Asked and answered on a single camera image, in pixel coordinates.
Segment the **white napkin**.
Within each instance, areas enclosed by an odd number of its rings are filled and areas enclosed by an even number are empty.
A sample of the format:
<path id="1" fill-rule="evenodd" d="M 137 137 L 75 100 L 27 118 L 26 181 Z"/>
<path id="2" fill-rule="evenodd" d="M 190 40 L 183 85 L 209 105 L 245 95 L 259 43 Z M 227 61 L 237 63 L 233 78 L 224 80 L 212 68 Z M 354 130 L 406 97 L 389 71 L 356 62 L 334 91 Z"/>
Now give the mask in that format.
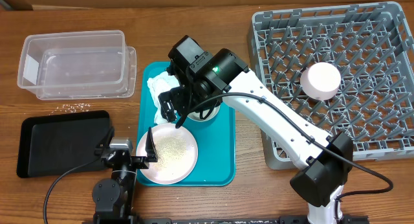
<path id="1" fill-rule="evenodd" d="M 161 115 L 160 102 L 158 100 L 158 96 L 159 94 L 169 91 L 174 87 L 178 87 L 179 81 L 176 79 L 175 76 L 170 76 L 166 71 L 164 71 L 154 78 L 149 78 L 147 80 L 147 86 L 149 88 L 149 92 L 152 97 L 154 106 L 157 109 L 154 116 L 154 123 L 167 123 L 167 120 Z"/>

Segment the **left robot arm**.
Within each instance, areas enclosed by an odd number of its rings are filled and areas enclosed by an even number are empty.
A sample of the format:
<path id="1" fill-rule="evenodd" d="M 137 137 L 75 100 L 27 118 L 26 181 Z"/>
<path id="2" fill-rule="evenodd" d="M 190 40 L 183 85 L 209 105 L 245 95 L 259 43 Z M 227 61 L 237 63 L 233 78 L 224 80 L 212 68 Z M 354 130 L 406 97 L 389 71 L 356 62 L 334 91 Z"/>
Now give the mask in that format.
<path id="1" fill-rule="evenodd" d="M 142 223 L 132 212 L 136 175 L 141 169 L 148 169 L 158 161 L 153 140 L 153 130 L 147 130 L 144 141 L 145 156 L 133 156 L 133 145 L 128 138 L 115 138 L 114 128 L 95 147 L 94 154 L 100 156 L 102 164 L 112 169 L 111 177 L 102 179 L 93 188 L 95 203 L 93 223 Z"/>

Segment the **grey bowl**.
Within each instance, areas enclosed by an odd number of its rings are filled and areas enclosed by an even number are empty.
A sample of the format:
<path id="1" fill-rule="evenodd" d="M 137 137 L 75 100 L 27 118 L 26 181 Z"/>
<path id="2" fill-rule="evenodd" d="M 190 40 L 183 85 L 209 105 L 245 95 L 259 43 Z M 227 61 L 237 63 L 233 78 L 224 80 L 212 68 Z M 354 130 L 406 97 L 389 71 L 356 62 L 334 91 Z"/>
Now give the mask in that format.
<path id="1" fill-rule="evenodd" d="M 188 115 L 188 118 L 196 122 L 205 122 L 214 118 L 220 110 L 220 106 L 214 107 L 213 109 L 206 109 L 203 112 L 192 112 Z"/>

